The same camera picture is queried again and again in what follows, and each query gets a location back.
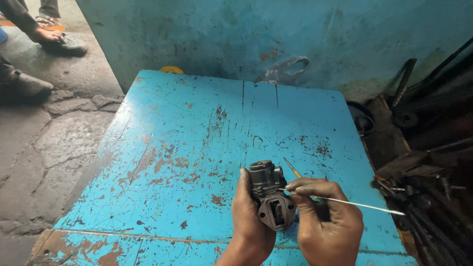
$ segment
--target person's left hand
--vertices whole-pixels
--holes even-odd
[[[241,168],[232,203],[233,237],[215,265],[261,265],[274,248],[276,232],[261,222],[250,193],[248,170]]]

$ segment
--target blue wall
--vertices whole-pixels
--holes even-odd
[[[296,86],[371,98],[404,62],[421,79],[473,35],[471,0],[77,0],[120,85],[141,69],[254,80],[306,56]]]

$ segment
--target metal pump part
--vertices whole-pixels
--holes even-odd
[[[296,205],[281,190],[287,184],[281,166],[270,160],[252,163],[248,170],[252,183],[251,196],[258,203],[258,215],[269,228],[287,228],[296,212]]]

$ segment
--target screwdriver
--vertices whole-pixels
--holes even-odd
[[[299,174],[299,172],[297,172],[297,170],[288,162],[288,160],[286,160],[286,158],[284,158],[284,157],[283,157],[283,159],[284,159],[284,160],[286,161],[286,163],[289,165],[289,168],[291,168],[291,170],[294,172],[294,174],[295,174],[298,178],[301,178],[301,175]],[[289,190],[284,189],[284,188],[279,188],[279,190],[289,191]],[[351,205],[356,205],[356,206],[371,208],[371,209],[375,209],[375,210],[379,210],[379,211],[383,211],[383,212],[387,212],[387,213],[392,213],[392,214],[397,214],[397,215],[405,215],[405,214],[402,213],[402,212],[391,211],[391,210],[388,210],[388,209],[382,209],[382,208],[378,208],[378,207],[373,207],[373,206],[364,205],[364,204],[359,204],[359,203],[353,203],[353,202],[344,201],[344,200],[337,200],[337,199],[326,198],[326,197],[321,197],[321,196],[313,196],[313,197],[314,197],[314,198],[319,197],[319,198],[326,199],[326,200],[337,201],[337,202],[341,202],[341,203],[346,203],[346,204],[351,204]]]

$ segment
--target blue workbench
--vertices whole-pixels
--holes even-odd
[[[293,180],[282,157],[386,208],[340,92],[141,71],[33,265],[210,265],[232,236],[239,168],[269,159]],[[416,264],[389,214],[361,210],[357,265]],[[307,264],[297,228],[264,265]]]

